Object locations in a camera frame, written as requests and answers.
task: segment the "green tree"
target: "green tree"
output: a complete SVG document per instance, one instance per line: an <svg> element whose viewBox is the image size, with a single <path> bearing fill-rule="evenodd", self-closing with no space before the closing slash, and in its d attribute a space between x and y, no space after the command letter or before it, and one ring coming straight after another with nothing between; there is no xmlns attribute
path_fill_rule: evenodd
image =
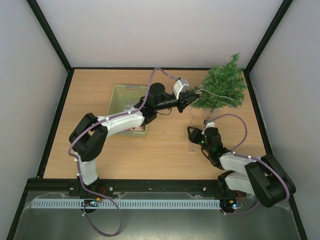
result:
<svg viewBox="0 0 320 240"><path fill-rule="evenodd" d="M237 66L239 53L232 55L232 60L222 66L213 66L208 75L193 91L200 93L192 106L197 109L214 110L228 106L237 108L245 98L247 85L243 78L243 70Z"/></svg>

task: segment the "black cable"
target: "black cable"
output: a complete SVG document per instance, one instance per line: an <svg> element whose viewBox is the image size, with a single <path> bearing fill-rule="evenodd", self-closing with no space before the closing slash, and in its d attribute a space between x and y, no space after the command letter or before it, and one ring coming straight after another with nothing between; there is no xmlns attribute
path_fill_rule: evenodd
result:
<svg viewBox="0 0 320 240"><path fill-rule="evenodd" d="M169 115L169 114L171 113L171 111L172 111L172 108L170 108L170 112L169 112L169 113L160 113L160 112L158 112L158 111L156 111L156 113L157 113L157 114L161 114L161 115Z"/></svg>
<svg viewBox="0 0 320 240"><path fill-rule="evenodd" d="M205 154L205 152L204 152L204 149L203 149L203 148L201 148L201 152L202 152L203 156L205 156L205 157L206 157L206 159L208 159L208 160L210 161L209 157Z"/></svg>

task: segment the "robotic arm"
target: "robotic arm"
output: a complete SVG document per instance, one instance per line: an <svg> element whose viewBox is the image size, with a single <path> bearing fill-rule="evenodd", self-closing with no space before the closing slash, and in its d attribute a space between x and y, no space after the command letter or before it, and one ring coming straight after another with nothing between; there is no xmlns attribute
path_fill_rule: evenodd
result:
<svg viewBox="0 0 320 240"><path fill-rule="evenodd" d="M165 86L161 83L154 83L150 86L145 105L144 97L129 111L109 116L94 116L86 114L79 122L69 137L70 143L75 142L72 149L78 157L80 172L85 185L90 185L98 179L96 170L96 159L101 153L105 140L113 134L125 129L145 126L157 117L157 111L176 107L180 113L196 100L200 95L188 91L189 83L185 79L178 79L173 86L173 93L165 92ZM80 137L90 126L96 125Z"/></svg>
<svg viewBox="0 0 320 240"><path fill-rule="evenodd" d="M296 192L296 187L276 158L267 154L260 158L231 152L225 148L214 122L204 130L188 127L189 140L201 146L202 153L219 169L227 170L218 177L221 192L241 191L255 195L265 207L286 199Z"/></svg>

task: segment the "gray floor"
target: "gray floor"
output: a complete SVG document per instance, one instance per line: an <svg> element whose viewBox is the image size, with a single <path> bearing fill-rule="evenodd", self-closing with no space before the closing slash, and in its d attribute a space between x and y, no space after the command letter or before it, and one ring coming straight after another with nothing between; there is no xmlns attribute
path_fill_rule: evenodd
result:
<svg viewBox="0 0 320 240"><path fill-rule="evenodd" d="M188 194L128 194L135 199L189 199ZM246 199L247 207L252 201ZM122 210L123 231L115 240L298 240L290 210L259 206L244 215L224 216L219 210ZM119 224L116 210L98 209L90 215L105 233ZM26 208L15 240L100 240L79 209Z"/></svg>

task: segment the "basket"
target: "basket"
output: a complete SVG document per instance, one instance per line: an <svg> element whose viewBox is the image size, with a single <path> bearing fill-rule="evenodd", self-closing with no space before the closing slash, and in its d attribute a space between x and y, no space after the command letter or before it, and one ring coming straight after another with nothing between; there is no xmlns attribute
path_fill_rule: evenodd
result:
<svg viewBox="0 0 320 240"><path fill-rule="evenodd" d="M125 109L125 105L127 104L128 101L139 102L140 98L146 95L146 92L147 92L147 86L138 86L138 85L114 86L108 115L123 112ZM124 130L116 133L115 135L144 138L146 136L146 133L147 133L147 126L145 126L144 131Z"/></svg>

